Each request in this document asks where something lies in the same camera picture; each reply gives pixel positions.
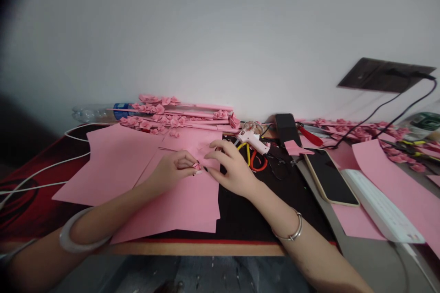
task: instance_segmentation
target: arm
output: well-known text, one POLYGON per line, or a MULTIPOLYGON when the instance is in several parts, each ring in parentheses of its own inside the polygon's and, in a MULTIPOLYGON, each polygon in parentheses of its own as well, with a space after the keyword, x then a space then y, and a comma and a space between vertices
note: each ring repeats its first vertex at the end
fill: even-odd
MULTIPOLYGON (((163 157, 144 183, 79 218, 71 228, 71 240, 76 244, 91 244, 111 236, 146 203, 172 188, 178 180, 196 174, 191 167, 196 162, 188 151, 163 157)), ((8 277, 19 292, 46 292, 92 253, 65 251, 59 243, 60 232, 61 228, 55 230, 12 259, 8 277)))
MULTIPOLYGON (((260 211, 280 237, 296 232, 299 220, 296 212, 257 180, 234 145, 214 141, 210 147, 220 147, 205 158, 217 159, 227 170, 223 175, 214 168, 209 173, 226 189, 247 198, 260 211)), ((372 289, 307 221, 302 221, 302 233, 295 241, 281 241, 298 269, 319 292, 372 292, 372 289)))

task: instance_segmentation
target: desk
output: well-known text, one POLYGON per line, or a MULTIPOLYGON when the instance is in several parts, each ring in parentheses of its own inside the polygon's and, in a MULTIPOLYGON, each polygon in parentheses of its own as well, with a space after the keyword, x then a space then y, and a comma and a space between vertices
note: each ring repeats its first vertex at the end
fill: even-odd
MULTIPOLYGON (((85 138, 90 130, 102 126, 85 126, 71 134, 85 138)), ((88 143, 62 138, 43 153, 5 179, 3 189, 17 183, 38 170, 71 159, 89 151, 88 143)), ((290 165, 290 157, 280 148, 273 146, 274 155, 283 158, 286 164, 279 165, 272 159, 272 166, 283 180, 278 181, 268 166, 257 177, 264 181, 276 194, 291 206, 295 206, 304 217, 329 241, 335 237, 325 215, 296 167, 290 165)), ((69 180, 86 162, 82 157, 57 165, 30 180, 26 187, 69 180)), ((21 242, 43 237, 87 206, 52 200, 61 185, 14 194, 0 213, 0 249, 11 250, 21 242)), ((219 188, 221 219, 217 221, 217 232, 195 233, 172 231, 136 239, 123 244, 106 246, 100 252, 118 254, 150 255, 284 255, 281 244, 273 235, 262 215, 245 198, 237 196, 223 187, 219 188)))
MULTIPOLYGON (((63 150, 62 159, 59 159, 59 155, 57 157, 56 153, 59 153, 59 151, 53 151, 53 149, 51 148, 47 149, 45 152, 49 153, 47 156, 47 161, 50 163, 45 164, 45 166, 88 152, 87 143, 84 143, 81 147, 83 149, 80 151, 77 150, 77 153, 74 153, 70 149, 63 150)), ((82 161, 83 163, 85 163, 87 159, 78 159, 76 161, 82 161)), ((17 178, 17 180, 22 180, 28 175, 33 174, 40 169, 33 167, 32 161, 27 166, 29 166, 28 173, 22 173, 22 176, 17 178)), ((318 202, 319 206, 327 217, 330 226, 333 229, 341 252, 353 265, 353 267, 361 274, 361 276, 369 283, 369 285, 373 288, 375 292, 432 292, 432 289, 430 288, 428 282, 424 278, 417 265, 414 263, 413 259, 400 246, 395 246, 393 243, 385 241, 347 237, 344 234, 339 220, 337 219, 330 204, 324 201, 317 191, 307 166, 303 162, 300 162, 297 167, 301 171, 310 190, 313 192, 316 201, 318 202)), ((403 164, 401 167, 409 175, 413 176, 420 184, 425 186, 425 188, 440 197, 439 189, 434 186, 434 184, 432 184, 429 179, 427 179, 423 174, 419 174, 410 170, 405 164, 403 164)), ((59 181, 67 180, 74 174, 74 172, 72 173, 72 171, 69 172, 69 168, 67 168, 66 170, 67 172, 63 173, 64 176, 57 177, 59 181)), ((47 193, 48 195, 48 201, 50 201, 50 196, 52 196, 54 193, 53 190, 51 191, 50 189, 50 187, 42 189, 42 191, 46 191, 45 193, 47 193)), ((75 207, 77 209, 75 207, 71 207, 72 205, 70 204, 70 208, 59 209, 60 211, 72 213, 64 214, 66 219, 84 208, 84 206, 81 205, 76 205, 75 207)), ((56 215, 46 219, 46 221, 52 223, 52 225, 54 222, 56 222, 56 220, 56 215)), ((23 241, 26 241, 29 238, 30 237, 21 239, 21 241, 4 240, 3 243, 0 244, 0 252, 11 250, 16 246, 22 244, 23 241)), ((224 244, 221 242, 205 244, 166 241, 127 242, 112 246, 105 246, 100 249, 99 252, 144 255, 284 255, 284 251, 279 244, 224 244)), ((440 288, 439 281, 435 278, 434 275, 434 273, 440 273, 438 268, 438 259, 434 257, 434 260, 432 260, 433 262, 429 262, 429 252, 426 253, 423 248, 417 249, 416 252, 419 255, 419 260, 422 264, 422 267, 431 278, 431 281, 433 281, 434 284, 440 288)))

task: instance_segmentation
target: blue bottle label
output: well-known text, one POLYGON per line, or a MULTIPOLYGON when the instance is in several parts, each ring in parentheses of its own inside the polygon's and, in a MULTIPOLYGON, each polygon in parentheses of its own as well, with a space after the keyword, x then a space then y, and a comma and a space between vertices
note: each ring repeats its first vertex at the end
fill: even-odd
MULTIPOLYGON (((114 109, 132 109, 130 103, 115 103, 113 106, 114 109)), ((115 113, 116 120, 121 120, 121 118, 126 118, 130 114, 134 114, 134 112, 127 111, 113 111, 115 113)))

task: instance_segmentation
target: white keyboard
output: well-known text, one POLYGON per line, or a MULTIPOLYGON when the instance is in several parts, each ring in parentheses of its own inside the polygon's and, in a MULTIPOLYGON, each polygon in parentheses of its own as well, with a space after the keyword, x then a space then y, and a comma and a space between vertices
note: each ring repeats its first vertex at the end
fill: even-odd
POLYGON ((341 174, 385 238, 396 243, 425 242, 407 217, 364 174, 354 169, 342 170, 341 174))

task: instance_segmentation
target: red tassel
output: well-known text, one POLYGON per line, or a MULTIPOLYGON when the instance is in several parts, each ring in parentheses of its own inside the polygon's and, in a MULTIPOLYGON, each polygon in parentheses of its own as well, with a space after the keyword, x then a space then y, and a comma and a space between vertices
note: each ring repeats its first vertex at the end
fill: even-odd
POLYGON ((321 145, 323 145, 323 141, 322 139, 320 139, 319 137, 317 137, 316 135, 313 135, 312 133, 306 131, 304 129, 304 127, 298 127, 298 130, 310 141, 312 142, 314 145, 316 145, 317 147, 320 147, 321 145))

